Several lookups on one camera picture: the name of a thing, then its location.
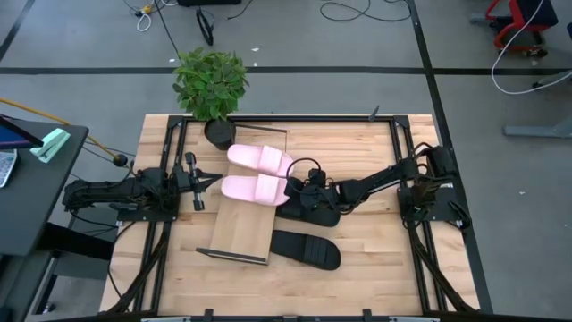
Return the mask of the mint green stapler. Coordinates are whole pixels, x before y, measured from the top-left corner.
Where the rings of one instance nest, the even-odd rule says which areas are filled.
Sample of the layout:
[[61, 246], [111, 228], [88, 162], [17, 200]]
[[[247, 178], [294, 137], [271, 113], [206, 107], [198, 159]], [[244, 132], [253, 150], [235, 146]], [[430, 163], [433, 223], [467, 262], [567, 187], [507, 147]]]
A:
[[29, 152], [39, 161], [47, 164], [70, 137], [69, 132], [56, 128], [42, 139], [43, 146], [41, 148], [31, 148]]

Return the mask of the grey desk foot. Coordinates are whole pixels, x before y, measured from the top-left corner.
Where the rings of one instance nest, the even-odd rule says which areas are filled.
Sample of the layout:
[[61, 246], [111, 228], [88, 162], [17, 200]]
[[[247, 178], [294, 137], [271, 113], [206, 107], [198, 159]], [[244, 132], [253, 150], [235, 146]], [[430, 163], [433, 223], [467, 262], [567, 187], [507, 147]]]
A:
[[[553, 74], [534, 82], [529, 92], [546, 89], [562, 81], [572, 81], [572, 70]], [[507, 125], [503, 127], [503, 134], [512, 137], [572, 139], [572, 114], [551, 126]]]

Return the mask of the black side desk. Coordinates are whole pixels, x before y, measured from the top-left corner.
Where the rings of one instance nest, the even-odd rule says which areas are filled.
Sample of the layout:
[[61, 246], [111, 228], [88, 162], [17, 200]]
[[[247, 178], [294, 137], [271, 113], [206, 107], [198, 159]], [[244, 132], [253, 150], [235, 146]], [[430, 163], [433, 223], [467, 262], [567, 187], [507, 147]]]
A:
[[71, 134], [44, 163], [29, 148], [17, 150], [19, 164], [0, 188], [0, 255], [26, 256], [37, 248], [46, 223], [88, 135], [88, 128], [60, 125]]

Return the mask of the black box on floor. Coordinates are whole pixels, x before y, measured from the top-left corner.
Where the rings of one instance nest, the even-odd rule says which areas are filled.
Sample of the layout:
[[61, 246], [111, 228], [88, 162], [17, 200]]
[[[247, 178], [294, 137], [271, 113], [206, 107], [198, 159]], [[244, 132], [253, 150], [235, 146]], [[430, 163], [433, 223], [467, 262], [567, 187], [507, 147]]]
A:
[[176, 0], [178, 5], [191, 7], [203, 5], [236, 5], [241, 4], [242, 0]]

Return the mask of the wooden shelf with black frame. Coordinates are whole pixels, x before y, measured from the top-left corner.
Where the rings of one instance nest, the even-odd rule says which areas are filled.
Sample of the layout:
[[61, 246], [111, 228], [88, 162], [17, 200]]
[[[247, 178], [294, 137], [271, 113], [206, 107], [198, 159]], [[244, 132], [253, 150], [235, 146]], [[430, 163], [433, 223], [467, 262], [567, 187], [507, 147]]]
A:
[[[241, 125], [239, 144], [271, 146], [285, 150], [287, 132], [255, 125]], [[270, 253], [275, 209], [222, 196], [210, 245], [196, 248], [211, 258], [224, 258], [266, 266]]]

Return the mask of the pink slide sandal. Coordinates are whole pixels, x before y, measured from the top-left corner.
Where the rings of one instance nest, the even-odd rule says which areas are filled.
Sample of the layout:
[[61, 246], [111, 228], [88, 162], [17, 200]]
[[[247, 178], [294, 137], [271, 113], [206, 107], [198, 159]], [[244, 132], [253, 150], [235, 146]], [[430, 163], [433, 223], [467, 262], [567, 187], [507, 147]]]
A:
[[235, 165], [278, 177], [289, 175], [294, 163], [293, 158], [282, 150], [266, 145], [233, 144], [227, 150], [227, 158]]
[[266, 174], [228, 175], [222, 181], [221, 191], [230, 199], [277, 207], [290, 199], [285, 194], [287, 183], [286, 179]]

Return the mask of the green plant in black pot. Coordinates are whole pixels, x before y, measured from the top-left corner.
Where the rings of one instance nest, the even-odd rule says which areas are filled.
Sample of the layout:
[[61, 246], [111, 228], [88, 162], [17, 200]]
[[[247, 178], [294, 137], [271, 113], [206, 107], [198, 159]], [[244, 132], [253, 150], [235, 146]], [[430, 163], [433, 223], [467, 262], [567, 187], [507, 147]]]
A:
[[238, 111], [249, 86], [247, 68], [234, 53], [206, 53], [201, 47], [179, 52], [178, 57], [172, 88], [180, 108], [204, 124], [204, 135], [212, 145], [229, 149], [236, 138], [229, 115]]

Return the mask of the red and black cart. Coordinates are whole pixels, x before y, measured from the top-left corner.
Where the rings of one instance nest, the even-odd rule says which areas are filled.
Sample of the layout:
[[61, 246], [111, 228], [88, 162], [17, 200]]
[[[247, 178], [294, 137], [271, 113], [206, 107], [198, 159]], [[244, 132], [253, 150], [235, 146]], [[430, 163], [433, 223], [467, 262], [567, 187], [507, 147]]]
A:
[[[492, 11], [501, 0], [492, 0], [484, 13], [484, 19], [496, 32], [493, 40], [495, 47], [501, 52], [523, 52], [528, 57], [543, 58], [548, 54], [544, 48], [543, 32], [559, 23], [551, 0], [508, 0], [509, 15], [493, 15]], [[510, 40], [519, 32], [526, 32], [532, 37], [530, 45], [510, 45]]]

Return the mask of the tablet with blue screen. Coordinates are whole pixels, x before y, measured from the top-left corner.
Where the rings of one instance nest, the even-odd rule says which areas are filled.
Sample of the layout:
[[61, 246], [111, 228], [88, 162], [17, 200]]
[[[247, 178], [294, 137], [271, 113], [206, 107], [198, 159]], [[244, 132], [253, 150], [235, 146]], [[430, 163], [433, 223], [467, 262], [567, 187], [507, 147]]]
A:
[[0, 116], [0, 150], [41, 148], [44, 142]]

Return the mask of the black slide sandal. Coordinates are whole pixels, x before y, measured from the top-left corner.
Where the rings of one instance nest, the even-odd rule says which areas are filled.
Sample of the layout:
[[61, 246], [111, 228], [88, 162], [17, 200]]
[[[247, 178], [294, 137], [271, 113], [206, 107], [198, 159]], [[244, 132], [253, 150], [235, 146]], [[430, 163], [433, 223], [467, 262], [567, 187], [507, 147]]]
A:
[[273, 230], [270, 251], [285, 258], [322, 270], [333, 271], [341, 265], [341, 252], [323, 237]]
[[276, 208], [275, 215], [283, 219], [325, 227], [334, 227], [341, 220], [341, 214], [330, 208], [295, 209], [288, 207], [288, 201]]

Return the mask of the grey keyboard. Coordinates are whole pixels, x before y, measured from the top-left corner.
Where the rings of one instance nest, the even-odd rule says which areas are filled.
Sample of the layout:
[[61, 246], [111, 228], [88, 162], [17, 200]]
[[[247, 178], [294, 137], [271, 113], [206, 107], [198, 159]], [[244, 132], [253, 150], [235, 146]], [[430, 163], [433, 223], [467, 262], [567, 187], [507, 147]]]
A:
[[7, 185], [17, 162], [18, 152], [16, 149], [0, 151], [0, 188]]

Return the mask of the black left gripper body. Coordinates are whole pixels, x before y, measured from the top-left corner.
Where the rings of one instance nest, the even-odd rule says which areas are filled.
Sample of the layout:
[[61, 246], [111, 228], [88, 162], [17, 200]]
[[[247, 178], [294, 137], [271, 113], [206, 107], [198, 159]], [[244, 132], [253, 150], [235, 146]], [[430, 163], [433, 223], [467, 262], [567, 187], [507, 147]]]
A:
[[204, 184], [200, 181], [202, 172], [197, 167], [196, 156], [192, 152], [185, 154], [185, 160], [189, 166], [186, 172], [181, 165], [175, 166], [172, 170], [176, 179], [179, 193], [192, 192], [194, 196], [193, 207], [196, 211], [205, 209], [202, 193], [205, 191]]

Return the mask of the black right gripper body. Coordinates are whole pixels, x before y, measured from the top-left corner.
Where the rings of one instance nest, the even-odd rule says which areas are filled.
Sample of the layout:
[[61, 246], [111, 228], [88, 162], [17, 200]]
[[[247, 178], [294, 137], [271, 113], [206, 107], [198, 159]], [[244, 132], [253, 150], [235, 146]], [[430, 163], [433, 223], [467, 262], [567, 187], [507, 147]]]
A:
[[334, 182], [320, 187], [316, 184], [308, 184], [299, 190], [299, 200], [303, 208], [330, 208], [340, 211], [339, 185]]

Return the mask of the black aluminium table frame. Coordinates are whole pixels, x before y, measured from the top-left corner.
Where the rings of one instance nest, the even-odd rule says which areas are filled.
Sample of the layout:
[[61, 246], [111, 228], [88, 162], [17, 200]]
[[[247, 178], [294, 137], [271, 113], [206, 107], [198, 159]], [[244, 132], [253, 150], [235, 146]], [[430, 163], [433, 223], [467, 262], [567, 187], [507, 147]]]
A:
[[[314, 162], [335, 180], [360, 179], [392, 165], [420, 142], [435, 144], [428, 115], [379, 117], [370, 123], [356, 115], [243, 115], [241, 125], [282, 129], [284, 150], [297, 160], [295, 175], [305, 177]], [[308, 233], [334, 242], [341, 266], [324, 271], [269, 253], [266, 266], [211, 258], [196, 248], [210, 245], [222, 197], [219, 184], [204, 194], [196, 211], [191, 194], [181, 198], [177, 220], [168, 226], [169, 246], [133, 302], [134, 309], [161, 315], [201, 316], [213, 309], [225, 316], [377, 316], [418, 314], [437, 305], [431, 278], [416, 280], [408, 233], [397, 192], [380, 191], [333, 228], [274, 217], [273, 230]]]

